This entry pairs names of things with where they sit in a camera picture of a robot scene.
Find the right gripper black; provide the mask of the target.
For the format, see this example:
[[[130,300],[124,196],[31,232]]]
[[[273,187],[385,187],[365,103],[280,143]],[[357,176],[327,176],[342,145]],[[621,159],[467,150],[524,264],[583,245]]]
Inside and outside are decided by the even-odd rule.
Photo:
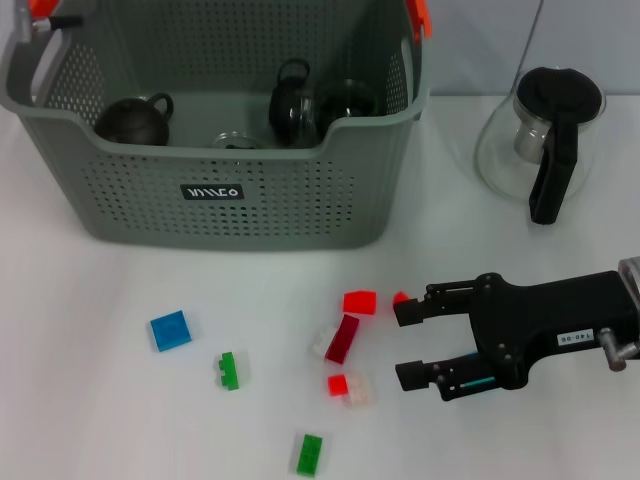
[[[478,353],[438,362],[395,366],[403,391],[435,385],[443,401],[501,387],[520,389],[537,361],[597,348],[597,334],[613,331],[621,343],[638,339],[638,308],[615,271],[517,286],[497,273],[476,280],[429,284],[422,300],[393,306],[400,326],[467,314]]]

